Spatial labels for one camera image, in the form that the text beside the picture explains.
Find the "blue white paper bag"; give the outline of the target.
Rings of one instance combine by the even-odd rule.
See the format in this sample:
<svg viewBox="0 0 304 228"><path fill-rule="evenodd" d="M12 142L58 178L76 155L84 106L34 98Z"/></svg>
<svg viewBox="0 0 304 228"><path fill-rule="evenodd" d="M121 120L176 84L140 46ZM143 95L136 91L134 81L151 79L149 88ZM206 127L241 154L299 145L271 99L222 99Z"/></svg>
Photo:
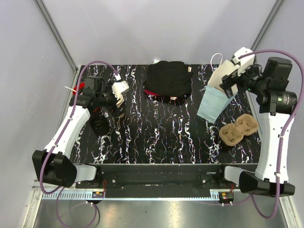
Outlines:
<svg viewBox="0 0 304 228"><path fill-rule="evenodd" d="M212 68L212 75L207 83L197 116L207 120L210 123L215 123L217 118L238 92L237 87L233 86L233 95L231 98L228 98L224 90L220 87L222 77L230 75L237 69L237 66L231 61L223 61L222 59L220 60L219 67Z"/></svg>

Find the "pink folded cloth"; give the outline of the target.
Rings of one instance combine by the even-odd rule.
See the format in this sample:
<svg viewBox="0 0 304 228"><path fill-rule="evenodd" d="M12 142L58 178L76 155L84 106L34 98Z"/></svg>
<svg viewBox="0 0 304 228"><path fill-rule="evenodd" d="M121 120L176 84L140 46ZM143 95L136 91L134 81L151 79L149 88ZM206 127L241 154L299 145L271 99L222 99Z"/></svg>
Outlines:
<svg viewBox="0 0 304 228"><path fill-rule="evenodd" d="M146 94L148 94L148 95L153 95L153 96L156 96L156 97L165 97L165 98L170 98L170 99L171 99L171 100L173 100L173 101L175 101L175 100L177 100L177 99L178 99L178 98L177 98L177 97L175 97L175 96L163 96L163 95L156 94L156 93L151 92L151 91L146 90L146 89L144 89L144 92L145 92Z"/></svg>

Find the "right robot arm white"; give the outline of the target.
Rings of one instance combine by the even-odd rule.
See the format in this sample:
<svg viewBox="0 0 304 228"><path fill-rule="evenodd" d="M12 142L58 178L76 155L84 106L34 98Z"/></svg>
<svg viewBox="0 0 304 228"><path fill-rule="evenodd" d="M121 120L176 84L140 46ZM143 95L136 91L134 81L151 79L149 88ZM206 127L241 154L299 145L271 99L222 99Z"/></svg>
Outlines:
<svg viewBox="0 0 304 228"><path fill-rule="evenodd" d="M269 197L294 195L295 186L289 183L286 165L292 124L284 127L297 105L297 95L286 90L291 69L290 60L269 57L264 70L252 64L239 76L233 72L222 78L220 86L228 97L232 96L231 87L234 85L242 92L248 90L257 95L263 134L256 171L227 166L215 177L220 188L227 188L234 182L242 193Z"/></svg>

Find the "red cup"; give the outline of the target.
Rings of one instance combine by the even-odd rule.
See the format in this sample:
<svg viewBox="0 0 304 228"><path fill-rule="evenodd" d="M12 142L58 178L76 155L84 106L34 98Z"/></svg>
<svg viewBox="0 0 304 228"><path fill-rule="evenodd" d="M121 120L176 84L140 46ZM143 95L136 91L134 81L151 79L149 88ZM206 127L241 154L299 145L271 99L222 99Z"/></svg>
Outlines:
<svg viewBox="0 0 304 228"><path fill-rule="evenodd" d="M81 94L81 93L83 92L84 86L85 86L85 83L84 83L84 82L82 82L82 83L79 84L79 90L78 90L78 93L79 93L79 94ZM73 95L76 94L76 89L77 89L77 86L75 86L75 87L72 89Z"/></svg>

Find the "black folded cloth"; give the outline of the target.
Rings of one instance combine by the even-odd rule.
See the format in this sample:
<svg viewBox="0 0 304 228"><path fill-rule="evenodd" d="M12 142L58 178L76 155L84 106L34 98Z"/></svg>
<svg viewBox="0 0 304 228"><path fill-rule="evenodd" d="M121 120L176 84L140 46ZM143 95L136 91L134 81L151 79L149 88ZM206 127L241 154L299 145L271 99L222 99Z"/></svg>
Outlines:
<svg viewBox="0 0 304 228"><path fill-rule="evenodd" d="M188 65L181 61L159 61L150 64L143 89L163 96L175 96L178 99L192 92L193 73Z"/></svg>

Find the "stack of paper cups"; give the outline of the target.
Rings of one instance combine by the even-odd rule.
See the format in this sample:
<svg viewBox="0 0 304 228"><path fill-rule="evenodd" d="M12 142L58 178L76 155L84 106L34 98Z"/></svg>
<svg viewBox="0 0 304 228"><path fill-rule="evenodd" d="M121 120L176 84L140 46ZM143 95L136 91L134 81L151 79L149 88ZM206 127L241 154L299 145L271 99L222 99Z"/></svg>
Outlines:
<svg viewBox="0 0 304 228"><path fill-rule="evenodd" d="M126 107L126 103L124 100L124 95L120 94L115 106L114 117L115 118L123 117L125 115L125 107Z"/></svg>

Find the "brown cup carrier on table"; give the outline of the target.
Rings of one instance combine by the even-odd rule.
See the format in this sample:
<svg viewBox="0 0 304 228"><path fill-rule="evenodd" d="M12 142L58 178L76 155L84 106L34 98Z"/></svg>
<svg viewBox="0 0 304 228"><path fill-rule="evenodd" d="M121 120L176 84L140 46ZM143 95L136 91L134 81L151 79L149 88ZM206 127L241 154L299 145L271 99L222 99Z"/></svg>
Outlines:
<svg viewBox="0 0 304 228"><path fill-rule="evenodd" d="M235 123L223 126L219 131L219 136L227 146L235 146L243 140L244 136L255 133L258 127L258 122L252 115L243 114L236 119Z"/></svg>

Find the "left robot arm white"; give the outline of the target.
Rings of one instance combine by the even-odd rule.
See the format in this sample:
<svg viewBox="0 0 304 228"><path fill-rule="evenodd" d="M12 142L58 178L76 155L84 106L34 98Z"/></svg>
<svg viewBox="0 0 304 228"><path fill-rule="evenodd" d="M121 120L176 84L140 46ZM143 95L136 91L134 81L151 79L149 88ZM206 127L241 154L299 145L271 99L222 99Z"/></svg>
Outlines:
<svg viewBox="0 0 304 228"><path fill-rule="evenodd" d="M88 76L75 88L67 114L52 140L43 150L36 150L32 161L37 178L44 183L60 187L71 187L75 182L86 181L98 188L103 181L93 165L74 164L70 160L73 145L86 123L95 134L107 134L107 119L97 110L105 108L112 117L119 118L125 112L124 94L129 86L124 80L104 81L101 77Z"/></svg>

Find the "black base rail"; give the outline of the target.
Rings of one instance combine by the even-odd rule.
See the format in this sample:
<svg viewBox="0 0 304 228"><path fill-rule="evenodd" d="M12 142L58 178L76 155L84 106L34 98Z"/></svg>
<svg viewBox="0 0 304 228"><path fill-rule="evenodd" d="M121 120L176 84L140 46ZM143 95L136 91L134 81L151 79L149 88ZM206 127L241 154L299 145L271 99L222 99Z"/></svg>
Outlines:
<svg viewBox="0 0 304 228"><path fill-rule="evenodd" d="M97 179L79 181L78 189L101 189L105 198L128 200L206 200L229 186L216 184L222 164L100 164Z"/></svg>

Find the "stack of black lids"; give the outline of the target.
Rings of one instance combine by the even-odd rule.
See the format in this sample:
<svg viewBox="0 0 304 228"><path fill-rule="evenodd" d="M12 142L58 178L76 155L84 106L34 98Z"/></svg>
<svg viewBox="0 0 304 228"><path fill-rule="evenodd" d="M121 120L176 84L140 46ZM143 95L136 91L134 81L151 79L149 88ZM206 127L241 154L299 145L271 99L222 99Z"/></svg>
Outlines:
<svg viewBox="0 0 304 228"><path fill-rule="evenodd" d="M101 114L90 118L90 126L96 136L106 135L110 131L106 117Z"/></svg>

